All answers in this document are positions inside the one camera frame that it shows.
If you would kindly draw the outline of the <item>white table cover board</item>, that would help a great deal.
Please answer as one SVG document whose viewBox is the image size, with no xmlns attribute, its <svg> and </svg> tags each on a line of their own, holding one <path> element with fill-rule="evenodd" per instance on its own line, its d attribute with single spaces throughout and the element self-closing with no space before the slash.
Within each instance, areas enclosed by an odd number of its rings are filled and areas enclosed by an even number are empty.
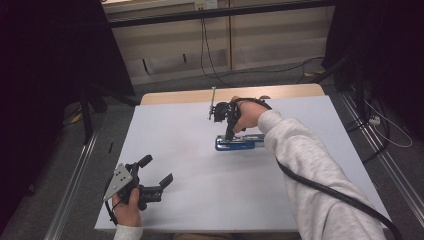
<svg viewBox="0 0 424 240">
<path fill-rule="evenodd" d="M 136 107 L 119 161 L 152 161 L 139 172 L 145 186 L 173 177 L 159 203 L 142 213 L 147 231 L 283 232 L 297 228 L 284 173 L 263 146 L 218 151 L 226 125 L 203 103 Z"/>
</svg>

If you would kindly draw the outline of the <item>black curtain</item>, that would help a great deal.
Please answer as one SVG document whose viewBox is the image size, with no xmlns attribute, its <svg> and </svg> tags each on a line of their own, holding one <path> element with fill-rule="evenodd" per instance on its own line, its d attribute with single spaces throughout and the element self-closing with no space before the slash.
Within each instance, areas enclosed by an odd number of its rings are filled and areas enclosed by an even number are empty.
<svg viewBox="0 0 424 240">
<path fill-rule="evenodd" d="M 47 163 L 65 107 L 134 90 L 103 0 L 0 0 L 0 235 Z"/>
<path fill-rule="evenodd" d="M 424 140 L 424 0 L 336 0 L 322 66 L 347 55 Z"/>
</svg>

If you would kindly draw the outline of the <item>white wall outlet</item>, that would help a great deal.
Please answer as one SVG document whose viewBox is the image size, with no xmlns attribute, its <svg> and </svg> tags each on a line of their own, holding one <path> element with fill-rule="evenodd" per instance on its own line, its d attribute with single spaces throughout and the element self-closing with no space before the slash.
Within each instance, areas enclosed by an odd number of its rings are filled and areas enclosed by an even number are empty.
<svg viewBox="0 0 424 240">
<path fill-rule="evenodd" d="M 218 8 L 218 0 L 196 0 L 194 6 L 196 10 L 213 10 Z"/>
</svg>

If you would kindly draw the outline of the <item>blue stapler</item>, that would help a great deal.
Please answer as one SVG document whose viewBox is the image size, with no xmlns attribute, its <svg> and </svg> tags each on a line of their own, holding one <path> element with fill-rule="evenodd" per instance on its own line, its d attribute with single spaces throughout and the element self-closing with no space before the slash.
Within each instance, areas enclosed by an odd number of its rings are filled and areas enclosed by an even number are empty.
<svg viewBox="0 0 424 240">
<path fill-rule="evenodd" d="M 264 138 L 264 134 L 247 134 L 226 140 L 224 135 L 218 135 L 215 139 L 215 149 L 217 151 L 250 150 L 263 145 Z"/>
</svg>

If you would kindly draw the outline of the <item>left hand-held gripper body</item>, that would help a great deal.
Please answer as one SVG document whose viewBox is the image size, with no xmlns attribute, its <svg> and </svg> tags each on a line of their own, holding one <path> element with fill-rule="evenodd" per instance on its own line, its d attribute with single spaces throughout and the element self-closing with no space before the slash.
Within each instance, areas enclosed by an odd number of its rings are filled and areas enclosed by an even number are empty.
<svg viewBox="0 0 424 240">
<path fill-rule="evenodd" d="M 164 181 L 161 181 L 158 186 L 144 186 L 140 183 L 138 170 L 146 166 L 143 161 L 133 164 L 120 163 L 114 170 L 110 181 L 106 184 L 103 201 L 107 202 L 113 195 L 118 195 L 123 203 L 127 204 L 131 192 L 134 188 L 139 190 L 138 208 L 144 211 L 147 204 L 151 202 L 160 202 L 164 190 Z"/>
</svg>

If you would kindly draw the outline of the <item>wooden table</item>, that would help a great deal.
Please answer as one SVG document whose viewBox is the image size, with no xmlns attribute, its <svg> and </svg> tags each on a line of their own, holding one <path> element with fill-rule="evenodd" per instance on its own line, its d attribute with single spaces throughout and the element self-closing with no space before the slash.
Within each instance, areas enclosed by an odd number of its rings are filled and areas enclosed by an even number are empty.
<svg viewBox="0 0 424 240">
<path fill-rule="evenodd" d="M 240 87 L 207 90 L 190 90 L 176 92 L 160 92 L 145 94 L 140 104 L 179 104 L 179 103 L 198 103 L 211 102 L 212 96 L 215 101 L 228 101 L 233 96 L 254 97 L 268 96 L 271 99 L 294 98 L 294 97 L 313 97 L 324 96 L 322 87 L 318 84 L 294 84 L 294 85 L 275 85 L 259 87 Z"/>
</svg>

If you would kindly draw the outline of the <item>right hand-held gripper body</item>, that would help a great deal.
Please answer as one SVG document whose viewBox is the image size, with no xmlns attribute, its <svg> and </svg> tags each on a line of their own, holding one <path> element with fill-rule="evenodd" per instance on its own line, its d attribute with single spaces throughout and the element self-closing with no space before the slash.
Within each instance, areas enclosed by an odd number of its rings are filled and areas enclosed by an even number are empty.
<svg viewBox="0 0 424 240">
<path fill-rule="evenodd" d="M 240 116 L 240 110 L 237 107 L 236 101 L 218 102 L 214 104 L 216 87 L 212 87 L 212 98 L 208 112 L 208 119 L 214 122 L 222 122 L 226 119 L 228 122 L 237 121 Z"/>
</svg>

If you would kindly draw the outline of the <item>person's right hand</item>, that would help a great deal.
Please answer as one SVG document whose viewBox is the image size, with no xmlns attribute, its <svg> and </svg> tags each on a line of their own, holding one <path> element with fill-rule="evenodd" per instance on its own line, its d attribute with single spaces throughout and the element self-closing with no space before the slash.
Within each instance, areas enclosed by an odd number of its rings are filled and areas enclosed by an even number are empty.
<svg viewBox="0 0 424 240">
<path fill-rule="evenodd" d="M 235 101 L 240 109 L 241 116 L 233 128 L 234 133 L 241 132 L 244 128 L 253 128 L 258 126 L 259 117 L 267 111 L 267 108 L 248 100 L 241 100 L 238 96 L 234 96 Z"/>
</svg>

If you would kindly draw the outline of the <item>metal floor rail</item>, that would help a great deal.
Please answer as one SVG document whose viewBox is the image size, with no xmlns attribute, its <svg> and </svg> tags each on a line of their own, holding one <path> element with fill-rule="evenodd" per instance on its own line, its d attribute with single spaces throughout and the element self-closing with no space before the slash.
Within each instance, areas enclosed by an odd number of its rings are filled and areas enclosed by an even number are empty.
<svg viewBox="0 0 424 240">
<path fill-rule="evenodd" d="M 60 204 L 49 225 L 44 240 L 60 240 L 67 219 L 74 204 L 78 189 L 81 185 L 83 175 L 86 170 L 87 163 L 92 155 L 92 151 L 97 141 L 98 132 L 94 132 L 92 136 L 84 144 L 82 152 L 79 156 L 76 167 L 72 173 L 66 191 L 60 201 Z"/>
<path fill-rule="evenodd" d="M 418 222 L 424 227 L 424 199 L 411 185 L 390 152 L 383 148 L 383 141 L 388 140 L 388 137 L 380 139 L 381 134 L 376 131 L 376 127 L 374 125 L 369 125 L 363 120 L 359 120 L 356 103 L 351 96 L 342 93 L 341 97 L 349 113 L 358 124 L 361 134 L 365 137 L 372 150 L 376 153 L 376 159 L 382 164 L 403 199 L 408 204 L 408 207 L 411 209 Z"/>
</svg>

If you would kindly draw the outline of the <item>black stand legs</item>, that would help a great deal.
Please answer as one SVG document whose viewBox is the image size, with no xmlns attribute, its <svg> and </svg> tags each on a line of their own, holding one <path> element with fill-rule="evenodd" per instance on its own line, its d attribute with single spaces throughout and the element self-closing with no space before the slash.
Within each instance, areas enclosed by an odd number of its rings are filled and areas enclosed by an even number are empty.
<svg viewBox="0 0 424 240">
<path fill-rule="evenodd" d="M 366 119 L 365 93 L 363 67 L 361 63 L 347 55 L 326 69 L 323 74 L 311 80 L 311 83 L 320 84 L 329 77 L 333 77 L 335 87 L 338 91 L 355 91 L 355 103 L 359 118 Z"/>
<path fill-rule="evenodd" d="M 132 100 L 122 94 L 119 94 L 116 91 L 107 89 L 106 87 L 100 84 L 94 83 L 84 86 L 81 89 L 80 94 L 81 113 L 85 132 L 84 144 L 87 144 L 94 135 L 90 108 L 93 108 L 96 113 L 105 113 L 108 109 L 108 105 L 103 99 L 104 96 L 112 97 L 113 99 L 131 107 L 135 107 L 138 105 L 138 102 L 136 102 L 135 100 Z"/>
</svg>

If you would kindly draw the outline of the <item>person's left hand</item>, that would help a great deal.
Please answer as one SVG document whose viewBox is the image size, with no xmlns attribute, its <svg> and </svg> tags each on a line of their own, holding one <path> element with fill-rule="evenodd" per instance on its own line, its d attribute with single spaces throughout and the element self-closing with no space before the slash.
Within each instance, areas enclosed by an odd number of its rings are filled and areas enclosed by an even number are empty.
<svg viewBox="0 0 424 240">
<path fill-rule="evenodd" d="M 142 225 L 138 201 L 139 190 L 137 188 L 134 188 L 131 191 L 129 202 L 127 204 L 123 203 L 117 194 L 112 196 L 114 213 L 119 225 L 129 227 L 140 227 Z"/>
</svg>

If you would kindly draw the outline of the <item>black horizontal bar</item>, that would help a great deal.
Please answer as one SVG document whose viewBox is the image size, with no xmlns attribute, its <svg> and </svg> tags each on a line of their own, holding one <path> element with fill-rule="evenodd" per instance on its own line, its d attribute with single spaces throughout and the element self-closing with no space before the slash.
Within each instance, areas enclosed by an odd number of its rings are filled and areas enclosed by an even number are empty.
<svg viewBox="0 0 424 240">
<path fill-rule="evenodd" d="M 182 13 L 172 13 L 149 17 L 132 17 L 118 20 L 111 20 L 108 23 L 110 28 L 122 28 L 142 25 L 152 25 L 169 22 L 179 22 L 188 20 L 209 19 L 227 16 L 239 16 L 248 14 L 259 14 L 277 11 L 303 10 L 319 7 L 335 6 L 337 0 L 295 0 L 284 3 L 272 3 L 264 5 L 252 5 L 242 7 L 229 7 L 213 10 L 200 10 Z"/>
</svg>

